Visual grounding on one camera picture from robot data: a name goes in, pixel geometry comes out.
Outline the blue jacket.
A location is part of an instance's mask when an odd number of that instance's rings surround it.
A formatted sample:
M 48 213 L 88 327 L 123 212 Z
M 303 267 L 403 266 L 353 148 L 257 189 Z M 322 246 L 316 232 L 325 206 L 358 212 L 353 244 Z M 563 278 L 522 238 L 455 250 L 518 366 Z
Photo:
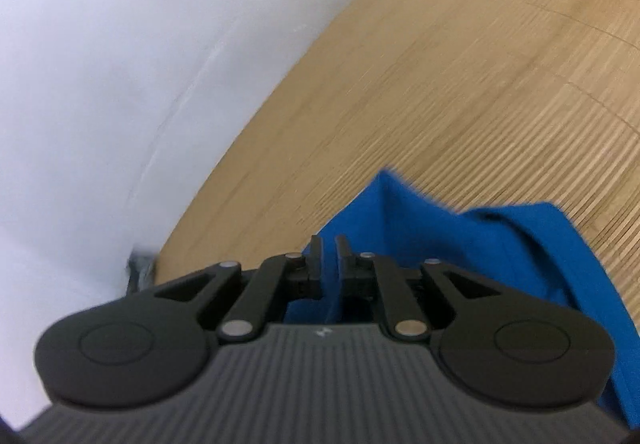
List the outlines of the blue jacket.
M 578 309 L 612 337 L 616 360 L 600 404 L 639 425 L 639 334 L 627 308 L 587 242 L 548 202 L 451 212 L 382 170 L 320 230 L 320 300 L 288 305 L 287 323 L 336 323 L 340 277 L 334 239 L 358 252 L 387 255 L 416 267 L 448 262 L 539 299 Z

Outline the grey t-shirt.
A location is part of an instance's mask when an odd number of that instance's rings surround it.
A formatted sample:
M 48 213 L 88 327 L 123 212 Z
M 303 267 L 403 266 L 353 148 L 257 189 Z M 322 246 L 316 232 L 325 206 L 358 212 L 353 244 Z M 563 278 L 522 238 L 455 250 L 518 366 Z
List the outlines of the grey t-shirt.
M 134 250 L 128 257 L 126 294 L 131 295 L 154 286 L 157 255 Z

